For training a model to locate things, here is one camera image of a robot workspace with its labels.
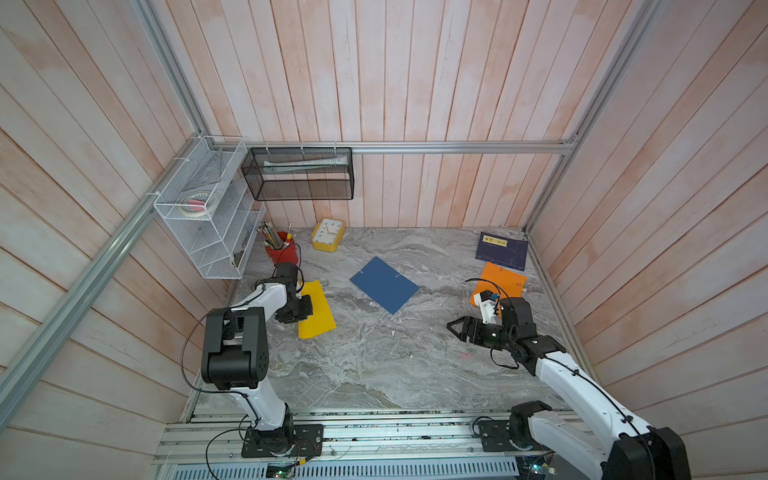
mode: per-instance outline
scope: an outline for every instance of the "yellow label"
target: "yellow label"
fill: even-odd
[[[486,243],[492,243],[494,245],[499,245],[500,247],[507,246],[507,240],[502,240],[501,238],[489,237],[488,235],[483,235],[482,241]]]

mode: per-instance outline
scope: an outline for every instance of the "yellow clock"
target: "yellow clock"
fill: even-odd
[[[344,235],[344,222],[333,218],[323,218],[312,232],[312,246],[315,250],[335,252]]]

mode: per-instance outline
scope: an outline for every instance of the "gray marble surface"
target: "gray marble surface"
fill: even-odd
[[[521,239],[519,230],[484,231]],[[302,248],[307,281],[319,280],[336,329],[301,340],[297,325],[267,321],[269,376],[277,394],[293,408],[507,409],[541,399],[565,408],[557,395],[524,368],[493,364],[488,350],[461,343],[446,328],[464,315],[480,317],[469,303],[485,262],[475,259],[480,230],[348,228],[335,253],[314,250],[311,229],[294,230]],[[419,285],[419,291],[391,315],[349,278],[378,256]],[[258,245],[235,301],[273,270]],[[530,257],[523,297],[530,302],[541,334],[563,342],[554,310]],[[499,363],[508,354],[494,355]],[[197,407],[234,406],[226,395],[201,394]]]

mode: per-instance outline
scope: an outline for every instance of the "black mesh basket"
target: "black mesh basket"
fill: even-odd
[[[251,148],[242,166],[253,198],[352,200],[350,148]]]

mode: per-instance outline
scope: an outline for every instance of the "wire mesh shelf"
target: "wire mesh shelf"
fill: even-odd
[[[242,171],[258,201],[352,200],[355,194],[350,148],[251,148]]]
[[[246,153],[242,138],[201,137],[154,202],[164,219],[212,220]]]
[[[205,278],[242,278],[254,227],[266,213],[266,205],[251,210],[245,178],[232,181],[246,151],[241,138],[200,138],[154,203]]]

